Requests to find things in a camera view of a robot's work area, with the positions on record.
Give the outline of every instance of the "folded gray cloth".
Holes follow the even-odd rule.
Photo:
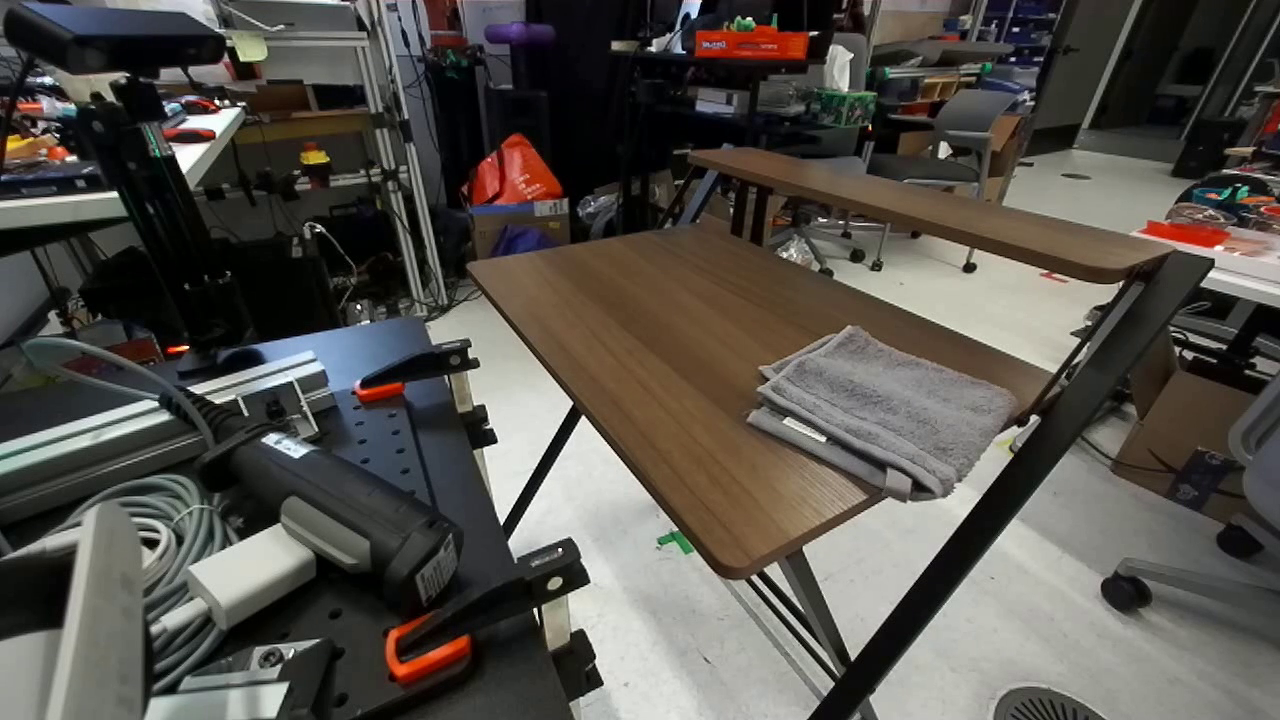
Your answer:
[[[753,406],[750,425],[765,428],[770,435],[778,435],[778,438],[785,438],[785,445],[794,445],[794,448],[801,448],[801,453],[807,453],[807,455],[817,455],[823,462],[833,462],[846,475],[858,475],[866,483],[883,489],[890,495],[901,495],[901,498],[933,495],[912,475],[905,475],[895,467],[883,467],[874,455],[861,455],[858,448],[835,445],[827,432],[819,432],[819,428],[804,425],[801,417],[787,417],[787,412],[782,412],[773,405]]]
[[[765,376],[759,397],[782,417],[912,475],[933,495],[967,475],[1011,412],[1009,386],[895,350],[861,329],[817,341]]]

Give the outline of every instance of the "chair wheel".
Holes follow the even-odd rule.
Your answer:
[[[1104,598],[1107,598],[1116,610],[1125,610],[1125,615],[1134,615],[1134,610],[1139,610],[1139,609],[1153,603],[1153,586],[1149,586],[1139,575],[1125,575],[1125,570],[1111,570],[1111,575],[1099,583],[1099,591],[1104,591]]]
[[[1257,536],[1247,536],[1247,528],[1241,528],[1241,524],[1224,524],[1217,531],[1217,547],[1238,556],[1238,559],[1253,559],[1257,552],[1263,552],[1263,544]]]

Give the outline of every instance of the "red bag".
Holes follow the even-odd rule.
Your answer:
[[[496,151],[487,151],[468,181],[471,204],[534,204],[562,201],[564,187],[544,155],[528,145],[528,137],[507,137]]]

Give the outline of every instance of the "floor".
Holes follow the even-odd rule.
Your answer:
[[[1137,155],[1171,166],[1179,151],[1185,126],[1176,123],[1134,123],[1134,126],[1088,126],[1082,133],[1082,146],[1107,155]]]
[[[1065,151],[1020,166],[1009,204],[1137,228],[1176,191],[1179,181],[1159,163]],[[890,244],[883,273],[846,263],[835,244],[827,252],[835,279],[1044,368],[1071,348],[1082,315],[1111,293],[988,257],[977,274],[964,274],[964,252],[938,241]],[[501,435],[483,462],[496,506],[507,506],[568,397],[480,297],[435,320],[432,336],[468,336],[480,357],[471,393]],[[1006,455],[998,438],[948,498],[880,503],[811,544],[807,556],[851,646],[890,615]],[[890,677],[878,713],[883,720],[986,720],[1009,687],[1042,684],[1107,720],[1276,717],[1280,622],[1253,618],[1259,609],[1159,591],[1144,615],[1116,615],[1098,595],[1120,556],[1241,570],[1211,547],[1211,531],[1206,515],[1116,478],[1082,445]],[[512,547],[562,536],[577,536],[594,569],[594,586],[572,595],[572,618],[588,629],[609,680],[577,702],[577,717],[787,720],[807,717],[823,690],[759,603],[672,541],[672,521],[594,428],[572,435]]]

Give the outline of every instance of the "workbench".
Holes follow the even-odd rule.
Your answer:
[[[507,541],[496,524],[487,489],[471,458],[471,445],[455,419],[445,381],[407,384],[406,406],[362,406],[352,384],[374,368],[424,350],[428,336],[416,320],[362,325],[318,336],[257,345],[266,359],[318,350],[329,368],[338,406],[318,417],[319,445],[338,455],[374,467],[387,483],[432,498],[464,531],[461,570],[447,603],[464,603],[493,583],[518,575]],[[122,397],[63,384],[48,393],[0,397],[0,438],[24,435],[41,425],[74,419],[81,412],[113,406]],[[311,641],[329,637],[340,653],[325,684],[319,717],[362,717],[402,687],[384,670],[384,631],[398,615],[382,603],[367,575],[343,575],[319,559],[318,579],[267,610],[252,615],[215,653],[229,656],[244,644]],[[468,717],[468,720],[568,720],[562,677],[547,658],[544,637],[534,615],[493,622],[478,637],[471,670],[421,697],[407,713],[392,717]]]

